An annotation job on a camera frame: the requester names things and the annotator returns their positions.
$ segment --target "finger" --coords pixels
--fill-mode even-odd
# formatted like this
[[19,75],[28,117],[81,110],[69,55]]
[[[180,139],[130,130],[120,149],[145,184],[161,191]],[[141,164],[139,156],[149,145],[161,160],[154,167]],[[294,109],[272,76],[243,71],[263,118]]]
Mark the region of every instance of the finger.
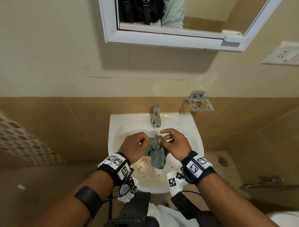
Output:
[[140,145],[141,150],[145,151],[149,147],[149,139],[146,138]]
[[169,150],[169,148],[172,145],[172,143],[169,143],[166,140],[161,140],[161,139],[158,139],[158,144],[160,144],[162,147],[166,148],[167,150]]
[[171,134],[168,134],[168,135],[166,135],[166,136],[163,136],[163,138],[164,138],[165,140],[170,140],[170,139],[172,139],[172,135],[171,135]]
[[148,135],[146,135],[144,132],[139,132],[139,133],[136,133],[135,135],[139,140],[144,140],[144,139],[149,138]]
[[180,132],[173,128],[167,128],[167,129],[163,129],[160,133],[161,134],[170,133],[171,135],[173,135],[173,138],[175,138]]

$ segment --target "chrome soap holder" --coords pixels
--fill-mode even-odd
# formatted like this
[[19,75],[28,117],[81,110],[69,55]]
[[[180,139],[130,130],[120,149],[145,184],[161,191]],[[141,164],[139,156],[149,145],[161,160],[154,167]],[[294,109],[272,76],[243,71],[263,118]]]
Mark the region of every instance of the chrome soap holder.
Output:
[[215,111],[212,103],[207,98],[203,98],[205,91],[192,91],[189,102],[193,111]]

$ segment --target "mirror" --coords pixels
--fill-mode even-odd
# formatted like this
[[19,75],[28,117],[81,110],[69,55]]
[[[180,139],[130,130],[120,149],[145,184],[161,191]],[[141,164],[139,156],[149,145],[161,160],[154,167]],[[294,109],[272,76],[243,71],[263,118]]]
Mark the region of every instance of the mirror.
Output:
[[200,36],[198,31],[244,35],[267,0],[116,0],[118,28]]

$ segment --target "white mirror frame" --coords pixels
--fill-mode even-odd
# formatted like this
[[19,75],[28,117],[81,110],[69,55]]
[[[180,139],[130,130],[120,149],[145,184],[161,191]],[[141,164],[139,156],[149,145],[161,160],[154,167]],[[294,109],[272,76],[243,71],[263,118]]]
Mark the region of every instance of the white mirror frame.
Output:
[[[99,0],[99,4],[105,42],[243,52],[270,18],[281,1],[282,0],[268,0],[244,36],[223,34],[223,38],[220,39],[119,30],[115,10],[116,1]],[[210,32],[203,33],[210,34],[211,36],[215,34]]]

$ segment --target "white sink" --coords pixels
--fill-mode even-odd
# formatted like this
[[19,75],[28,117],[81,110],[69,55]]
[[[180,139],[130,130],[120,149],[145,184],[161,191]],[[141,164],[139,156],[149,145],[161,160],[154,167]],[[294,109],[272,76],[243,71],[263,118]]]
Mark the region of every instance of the white sink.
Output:
[[[156,128],[150,122],[150,114],[111,115],[108,138],[109,155],[118,152],[126,136],[143,131],[149,137],[155,137],[156,134],[161,135],[162,129],[174,128],[187,137],[194,151],[204,156],[202,140],[190,113],[162,113],[160,117],[161,127]],[[166,165],[162,170],[152,167],[150,162],[150,157],[142,157],[132,165],[134,168],[132,176],[139,180],[138,190],[156,194],[169,192],[166,175],[172,171],[181,172],[181,163],[171,154],[166,157]]]

